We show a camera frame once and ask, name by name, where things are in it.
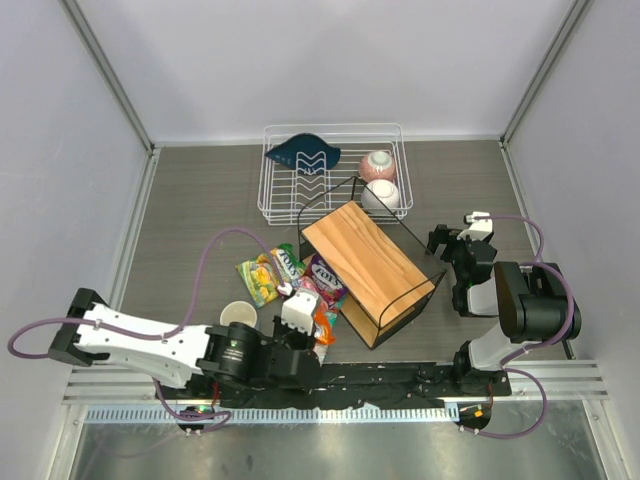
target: white wall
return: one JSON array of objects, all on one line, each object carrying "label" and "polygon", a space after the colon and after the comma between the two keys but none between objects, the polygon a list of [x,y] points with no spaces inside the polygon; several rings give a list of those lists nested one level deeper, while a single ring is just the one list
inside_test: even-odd
[{"label": "white wall", "polygon": [[[109,294],[145,155],[52,0],[0,14],[0,477],[44,478],[69,369],[11,357],[77,287]],[[19,347],[46,351],[55,330]]]},{"label": "white wall", "polygon": [[81,0],[156,141],[503,132],[571,0]]},{"label": "white wall", "polygon": [[527,203],[582,310],[640,461],[640,3],[595,1],[513,143]]}]

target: white cable tray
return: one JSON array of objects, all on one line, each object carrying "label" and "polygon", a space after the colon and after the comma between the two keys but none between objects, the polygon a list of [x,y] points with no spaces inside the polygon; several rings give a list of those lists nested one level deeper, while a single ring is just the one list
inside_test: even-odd
[{"label": "white cable tray", "polygon": [[[281,410],[221,408],[231,411],[234,425],[282,425],[318,423],[423,423],[459,420],[458,405],[447,403],[444,408],[413,408],[382,410],[365,404],[362,408],[344,410]],[[95,405],[89,408],[87,424],[163,424],[176,423],[161,405]]]}]

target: yellow snack bag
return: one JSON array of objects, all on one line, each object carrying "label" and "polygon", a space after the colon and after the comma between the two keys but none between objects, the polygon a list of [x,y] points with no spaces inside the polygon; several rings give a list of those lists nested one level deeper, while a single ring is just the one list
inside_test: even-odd
[{"label": "yellow snack bag", "polygon": [[278,298],[273,270],[269,263],[247,260],[237,265],[236,270],[247,285],[256,307],[260,308]]}]

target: wooden cutting board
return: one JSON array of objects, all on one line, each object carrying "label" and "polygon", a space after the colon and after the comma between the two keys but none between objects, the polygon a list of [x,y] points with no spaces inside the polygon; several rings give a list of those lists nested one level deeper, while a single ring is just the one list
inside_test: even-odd
[{"label": "wooden cutting board", "polygon": [[382,328],[435,288],[428,281],[394,302],[427,277],[354,201],[302,233]]}]

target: cup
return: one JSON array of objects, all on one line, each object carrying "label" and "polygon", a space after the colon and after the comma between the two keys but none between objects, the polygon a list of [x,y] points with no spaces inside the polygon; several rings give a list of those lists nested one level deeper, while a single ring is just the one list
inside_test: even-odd
[{"label": "cup", "polygon": [[240,322],[255,328],[258,323],[258,312],[247,302],[232,302],[222,309],[220,325],[228,327],[231,322]]}]

